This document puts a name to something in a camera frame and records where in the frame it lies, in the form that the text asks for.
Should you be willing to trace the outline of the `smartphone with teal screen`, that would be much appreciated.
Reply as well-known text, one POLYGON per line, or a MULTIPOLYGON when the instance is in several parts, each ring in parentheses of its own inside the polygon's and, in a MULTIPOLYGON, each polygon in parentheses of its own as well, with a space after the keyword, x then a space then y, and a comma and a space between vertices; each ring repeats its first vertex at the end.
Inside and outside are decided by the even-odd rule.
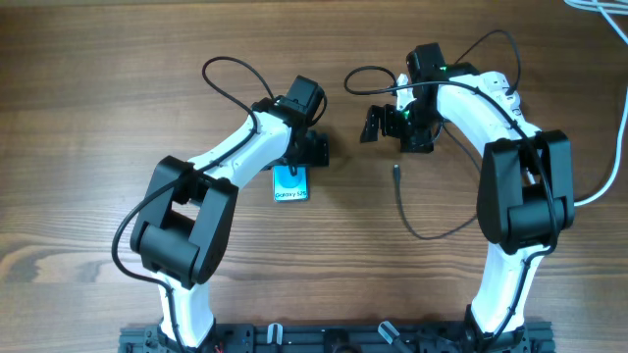
POLYGON ((297 202, 309 199, 307 179, 308 169, 297 167, 296 174, 290 173, 289 166, 273 168, 273 196, 276 202, 297 202))

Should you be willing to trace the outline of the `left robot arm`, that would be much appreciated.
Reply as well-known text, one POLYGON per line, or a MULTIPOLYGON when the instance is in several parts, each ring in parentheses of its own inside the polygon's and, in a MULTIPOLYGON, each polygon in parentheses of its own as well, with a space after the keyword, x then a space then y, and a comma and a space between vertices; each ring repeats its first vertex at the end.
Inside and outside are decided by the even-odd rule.
POLYGON ((126 352, 219 352, 223 338, 209 306, 209 279, 227 250, 239 192, 260 172, 329 164, 329 140, 312 126, 327 97, 298 76, 284 96, 248 107, 240 128, 187 161, 173 156, 154 169, 144 199, 131 211, 131 250, 158 285, 162 321, 124 329, 126 352))

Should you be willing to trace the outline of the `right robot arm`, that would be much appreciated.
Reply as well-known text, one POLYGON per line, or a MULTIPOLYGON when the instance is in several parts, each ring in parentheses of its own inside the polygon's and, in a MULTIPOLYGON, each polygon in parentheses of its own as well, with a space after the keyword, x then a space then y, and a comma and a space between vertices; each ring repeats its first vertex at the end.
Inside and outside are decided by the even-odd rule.
POLYGON ((467 352, 530 349, 527 295, 575 217, 570 142, 560 130, 527 123, 516 84, 501 73, 449 64, 437 43, 417 46, 406 65, 407 74, 387 89, 395 104, 369 108, 360 140, 390 136, 403 152, 430 153, 452 124, 475 147, 482 157, 476 219, 489 247, 455 342, 467 352))

